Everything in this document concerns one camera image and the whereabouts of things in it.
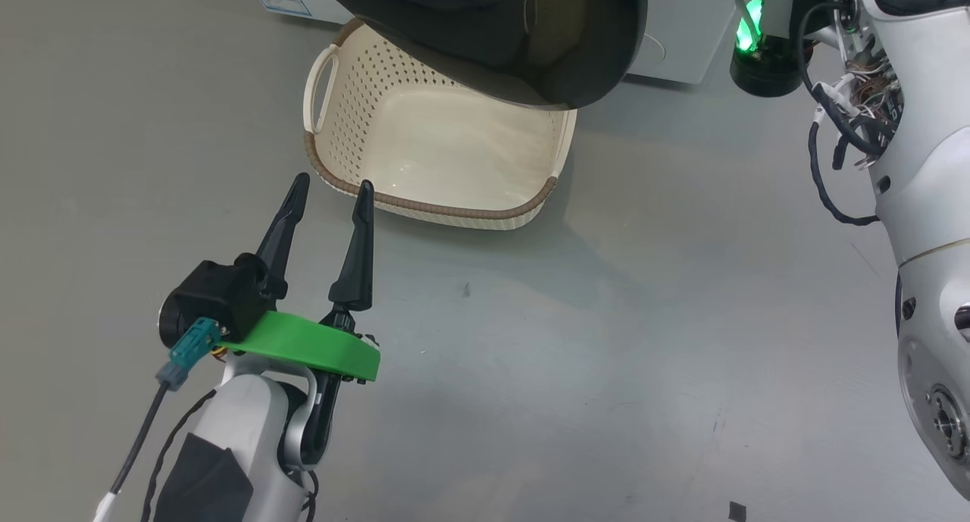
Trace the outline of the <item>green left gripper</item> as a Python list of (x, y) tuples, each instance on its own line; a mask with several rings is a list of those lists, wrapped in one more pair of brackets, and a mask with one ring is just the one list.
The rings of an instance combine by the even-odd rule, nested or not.
[[(271, 221), (257, 256), (266, 265), (260, 285), (263, 298), (275, 302), (286, 297), (286, 268), (296, 226), (304, 217), (311, 177), (299, 173)], [(351, 214), (354, 231), (342, 271), (329, 291), (333, 311), (350, 314), (373, 308), (374, 288), (374, 184), (363, 180)], [(363, 335), (313, 322), (302, 316), (268, 311), (240, 340), (219, 342), (229, 352), (257, 354), (278, 362), (297, 364), (336, 376), (374, 383), (381, 353), (377, 343)]]

